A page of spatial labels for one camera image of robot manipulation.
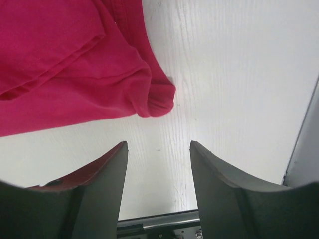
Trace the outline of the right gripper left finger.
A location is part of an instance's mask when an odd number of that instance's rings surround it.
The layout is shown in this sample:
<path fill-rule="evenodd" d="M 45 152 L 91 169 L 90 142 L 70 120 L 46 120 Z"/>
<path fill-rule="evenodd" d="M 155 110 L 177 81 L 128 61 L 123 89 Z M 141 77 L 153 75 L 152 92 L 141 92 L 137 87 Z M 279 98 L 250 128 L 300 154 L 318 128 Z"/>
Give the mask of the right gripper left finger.
<path fill-rule="evenodd" d="M 3 239 L 114 239 L 128 165 L 128 145 L 44 186 L 0 184 Z"/>

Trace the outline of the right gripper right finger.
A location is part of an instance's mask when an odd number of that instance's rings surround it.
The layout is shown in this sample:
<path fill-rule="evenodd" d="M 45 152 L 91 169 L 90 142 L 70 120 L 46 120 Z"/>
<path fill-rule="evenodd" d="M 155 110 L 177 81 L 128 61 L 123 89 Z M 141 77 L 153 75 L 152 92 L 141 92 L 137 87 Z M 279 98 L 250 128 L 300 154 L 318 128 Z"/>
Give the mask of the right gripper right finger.
<path fill-rule="evenodd" d="M 262 180 L 196 141 L 190 159 L 204 238 L 318 238 L 318 182 L 291 188 Z"/>

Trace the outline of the pink t shirt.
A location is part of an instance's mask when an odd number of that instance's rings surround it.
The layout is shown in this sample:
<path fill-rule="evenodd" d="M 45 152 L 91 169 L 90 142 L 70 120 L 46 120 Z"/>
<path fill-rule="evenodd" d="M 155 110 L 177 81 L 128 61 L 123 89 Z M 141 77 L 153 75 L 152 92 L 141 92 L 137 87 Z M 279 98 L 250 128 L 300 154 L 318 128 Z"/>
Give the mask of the pink t shirt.
<path fill-rule="evenodd" d="M 1 136 L 160 117 L 174 95 L 140 0 L 1 1 Z"/>

